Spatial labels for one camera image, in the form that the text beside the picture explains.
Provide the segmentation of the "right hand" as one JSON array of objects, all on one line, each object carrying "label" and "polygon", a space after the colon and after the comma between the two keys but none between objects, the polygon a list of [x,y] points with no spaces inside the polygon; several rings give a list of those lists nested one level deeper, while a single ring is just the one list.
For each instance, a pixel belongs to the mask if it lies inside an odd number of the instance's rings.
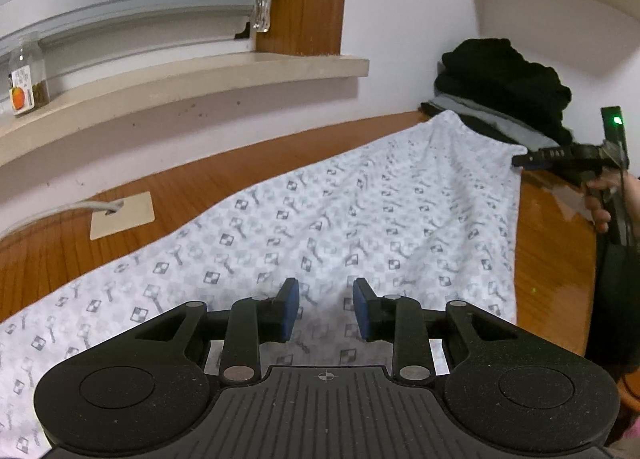
[{"label": "right hand", "polygon": [[628,171],[604,170],[597,178],[588,181],[582,188],[585,190],[585,206],[591,214],[596,232],[604,234],[612,225],[608,199],[615,192],[622,192],[627,216],[634,230],[634,236],[639,237],[640,228],[640,181],[637,176]]}]

